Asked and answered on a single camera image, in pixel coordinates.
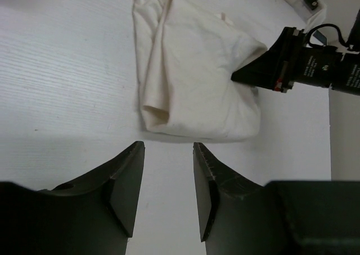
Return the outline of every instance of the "towel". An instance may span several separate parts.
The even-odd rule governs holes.
[[[254,89],[231,74],[266,47],[188,0],[135,0],[140,111],[150,132],[237,141],[259,132]]]

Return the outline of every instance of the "table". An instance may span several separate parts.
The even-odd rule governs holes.
[[[225,12],[271,46],[304,26],[283,0],[194,0]],[[143,130],[138,111],[133,0],[0,0],[0,178],[51,189],[146,145],[127,254],[205,254],[189,138]],[[260,90],[262,126],[249,141],[207,147],[251,180],[330,179],[328,90]]]

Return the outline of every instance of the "cloth fold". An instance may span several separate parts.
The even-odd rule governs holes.
[[[188,0],[135,0],[133,17],[147,130],[220,140],[259,132],[254,91],[231,74],[266,51],[264,44]]]

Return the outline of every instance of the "folded towel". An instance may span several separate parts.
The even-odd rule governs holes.
[[[253,88],[231,74],[264,44],[188,0],[135,0],[133,17],[147,130],[232,141],[259,132]]]

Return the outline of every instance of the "black cable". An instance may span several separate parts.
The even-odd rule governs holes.
[[[324,27],[332,27],[332,28],[335,28],[337,33],[338,33],[338,36],[339,36],[339,42],[341,45],[343,45],[344,47],[348,48],[349,46],[347,45],[346,41],[344,40],[343,38],[343,35],[341,33],[341,30],[338,26],[336,26],[335,24],[332,24],[332,23],[327,23],[327,24],[322,24],[322,25],[319,25],[319,26],[316,26],[315,28],[311,29],[309,31],[309,33],[307,34],[306,36],[306,39],[305,39],[305,42],[306,44],[309,44],[310,47],[312,48],[322,48],[323,46],[321,45],[317,45],[317,44],[313,44],[311,43],[310,41],[310,38],[311,36],[320,28],[324,28]]]

